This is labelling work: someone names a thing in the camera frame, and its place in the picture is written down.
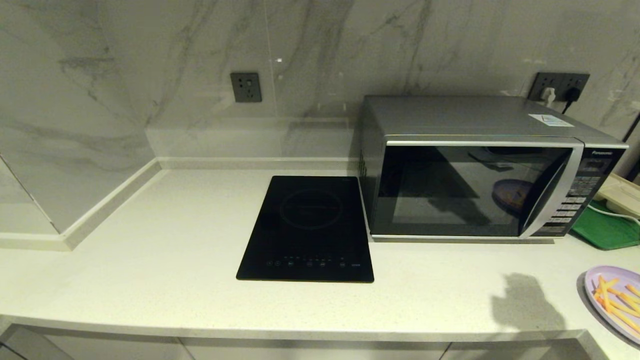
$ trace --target microwave door window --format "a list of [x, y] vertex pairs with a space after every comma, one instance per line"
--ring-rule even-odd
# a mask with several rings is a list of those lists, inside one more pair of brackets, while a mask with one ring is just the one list
[[529, 190], [566, 151], [388, 147], [378, 202], [382, 227], [390, 234], [517, 236]]

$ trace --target power cord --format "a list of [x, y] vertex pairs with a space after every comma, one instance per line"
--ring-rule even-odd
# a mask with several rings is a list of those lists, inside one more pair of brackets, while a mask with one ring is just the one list
[[634, 221], [636, 224], [638, 224], [638, 226], [640, 226], [640, 221], [638, 221], [638, 219], [634, 218], [634, 217], [630, 217], [628, 215], [620, 215], [620, 214], [614, 214], [614, 213], [608, 213], [606, 211], [602, 211], [600, 209], [596, 209], [591, 205], [587, 205], [587, 207], [597, 213], [601, 213], [601, 214], [605, 214], [605, 215], [609, 215], [610, 217], [616, 217], [616, 218], [626, 218], [628, 220]]
[[566, 99], [566, 106], [564, 107], [562, 113], [566, 113], [566, 111], [569, 110], [569, 106], [571, 106], [571, 104], [573, 104], [575, 101], [578, 101], [581, 93], [582, 92], [578, 88], [570, 88], [566, 91], [566, 94], [564, 95]]

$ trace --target white countertop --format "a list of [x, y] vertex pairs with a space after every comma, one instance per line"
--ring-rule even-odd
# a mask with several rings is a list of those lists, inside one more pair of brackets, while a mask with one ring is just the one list
[[236, 280], [274, 174], [345, 172], [162, 170], [73, 252], [0, 250], [0, 314], [226, 338], [499, 341], [587, 330], [611, 359], [637, 359], [582, 303], [577, 281], [596, 265], [640, 272], [639, 247], [605, 252], [570, 236], [553, 245], [370, 243], [372, 284]]

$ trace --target induction cooktop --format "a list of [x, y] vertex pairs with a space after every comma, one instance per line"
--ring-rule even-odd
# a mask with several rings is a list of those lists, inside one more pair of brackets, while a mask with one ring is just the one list
[[239, 280], [373, 282], [355, 177], [274, 176]]

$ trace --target silver microwave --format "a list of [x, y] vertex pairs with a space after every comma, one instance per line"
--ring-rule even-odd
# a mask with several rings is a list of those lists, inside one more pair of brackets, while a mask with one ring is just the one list
[[355, 139], [376, 241], [564, 236], [628, 147], [519, 97], [367, 96]]

